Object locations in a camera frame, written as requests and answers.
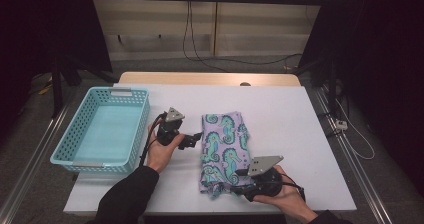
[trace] hand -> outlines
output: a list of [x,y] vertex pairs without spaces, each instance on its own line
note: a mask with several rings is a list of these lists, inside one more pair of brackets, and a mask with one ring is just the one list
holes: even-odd
[[149,140],[149,143],[151,144],[147,154],[147,166],[158,173],[161,173],[168,165],[175,148],[182,142],[183,139],[184,135],[178,134],[168,146],[164,146],[156,140],[156,134],[153,130]]
[[[276,165],[274,168],[279,173],[286,174],[281,166]],[[283,175],[281,175],[281,180],[283,182],[292,183],[288,177]],[[317,217],[317,214],[303,201],[297,189],[292,186],[283,186],[280,193],[274,197],[256,195],[253,200],[256,202],[274,205],[278,207],[281,212],[296,218],[302,223],[309,223]]]

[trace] paisley cloth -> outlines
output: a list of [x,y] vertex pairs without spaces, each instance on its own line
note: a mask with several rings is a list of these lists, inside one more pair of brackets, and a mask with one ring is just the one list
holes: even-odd
[[230,193],[232,186],[251,184],[250,177],[235,173],[247,169],[251,160],[247,148],[249,134],[241,113],[203,115],[202,128],[200,192],[216,198],[221,193]]

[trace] white table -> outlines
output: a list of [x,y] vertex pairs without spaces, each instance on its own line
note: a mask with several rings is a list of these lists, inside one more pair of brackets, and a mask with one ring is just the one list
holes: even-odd
[[[303,87],[129,83],[116,86],[147,88],[151,104],[148,121],[153,122],[172,106],[185,114],[180,131],[187,134],[201,131],[202,114],[241,112],[251,135],[251,155],[283,155],[279,164],[305,188],[312,209],[356,209]],[[169,166],[161,173],[147,215],[278,213],[273,206],[250,203],[244,197],[223,194],[212,201],[206,194],[200,194],[200,146],[198,143],[195,148],[174,152]],[[102,196],[123,177],[80,174],[64,211],[94,214]]]

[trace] light blue plastic basket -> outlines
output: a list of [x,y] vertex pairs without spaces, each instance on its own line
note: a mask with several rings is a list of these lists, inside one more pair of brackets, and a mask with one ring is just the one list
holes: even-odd
[[76,172],[132,172],[149,110],[146,89],[91,88],[50,162]]

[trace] wire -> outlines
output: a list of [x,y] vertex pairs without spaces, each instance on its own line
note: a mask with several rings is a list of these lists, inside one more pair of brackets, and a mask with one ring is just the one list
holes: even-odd
[[[186,37],[187,37],[187,30],[188,30],[189,22],[190,22],[191,41],[192,41],[192,44],[193,44],[194,53],[196,54],[196,57],[197,57],[195,59],[187,56],[187,53],[185,51],[185,40],[186,40]],[[291,54],[291,55],[285,56],[283,58],[279,58],[277,60],[269,61],[269,62],[248,62],[248,61],[240,61],[240,60],[234,60],[234,59],[228,59],[228,58],[218,58],[218,57],[201,58],[197,53],[197,48],[196,48],[196,44],[195,44],[195,41],[194,41],[193,10],[192,10],[192,7],[191,7],[191,2],[188,2],[188,6],[187,6],[187,20],[186,20],[186,28],[185,28],[185,32],[184,32],[184,38],[183,38],[183,52],[184,52],[184,56],[188,60],[190,60],[190,61],[200,61],[203,65],[205,65],[207,67],[214,68],[214,69],[217,69],[217,70],[220,70],[220,71],[223,71],[223,72],[229,72],[229,71],[222,69],[222,68],[219,68],[219,67],[211,66],[211,65],[205,63],[205,61],[209,61],[209,60],[230,61],[230,62],[243,63],[243,64],[247,64],[247,65],[257,65],[257,66],[270,65],[270,64],[275,64],[275,63],[284,61],[285,71],[287,73],[287,62],[286,62],[286,60],[291,58],[291,57],[303,55],[302,53]]]
[[160,114],[156,117],[155,121],[152,124],[152,127],[149,130],[149,134],[147,135],[147,139],[146,139],[146,144],[144,145],[144,149],[143,149],[143,153],[140,156],[140,164],[139,166],[143,166],[144,165],[144,161],[146,160],[146,156],[147,156],[147,152],[150,148],[150,145],[152,145],[152,143],[154,141],[156,141],[156,139],[154,141],[152,141],[151,143],[149,143],[150,141],[150,137],[152,136],[153,131],[155,130],[156,126],[159,124],[158,121],[159,119],[163,116],[164,114]]
[[[190,57],[187,56],[187,54],[185,52],[185,39],[186,39],[186,36],[187,36],[187,29],[188,29],[189,20],[190,20],[190,26],[191,26],[191,39],[192,39],[192,42],[193,42],[194,53],[196,54],[197,59],[191,59]],[[205,65],[207,67],[217,69],[217,70],[227,72],[227,73],[229,72],[225,69],[222,69],[222,68],[219,68],[219,67],[214,67],[214,66],[206,64],[197,54],[196,46],[195,46],[195,43],[194,43],[194,37],[193,37],[193,19],[192,19],[191,2],[188,2],[188,5],[187,5],[187,20],[186,20],[186,29],[185,29],[185,32],[184,32],[184,39],[183,39],[183,52],[184,52],[184,56],[190,61],[200,61],[203,65]]]
[[[343,112],[343,114],[345,115],[345,117],[346,117],[346,120],[347,120],[347,122],[352,126],[352,128],[367,142],[367,144],[368,144],[368,146],[370,147],[370,149],[371,149],[371,152],[372,152],[372,156],[371,157],[365,157],[365,156],[362,156],[361,154],[359,154],[356,150],[355,150],[355,148],[353,148],[352,147],[352,145],[350,145],[350,143],[348,143],[349,144],[349,146],[350,146],[350,148],[352,149],[352,151],[356,154],[356,155],[358,155],[359,157],[361,157],[362,159],[366,159],[366,160],[371,160],[371,159],[373,159],[374,157],[375,157],[375,151],[374,151],[374,148],[372,147],[372,145],[369,143],[369,141],[358,131],[358,129],[356,129],[356,127],[352,124],[352,122],[350,121],[350,119],[347,117],[347,114],[346,114],[346,112],[344,111],[344,109],[343,109],[343,107],[342,107],[342,105],[340,104],[340,102],[336,99],[336,102],[337,102],[337,104],[339,104],[339,106],[340,106],[340,110],[342,110],[342,112]],[[346,134],[344,133],[344,131],[342,130],[342,134],[343,134],[343,136],[344,137],[346,137]]]

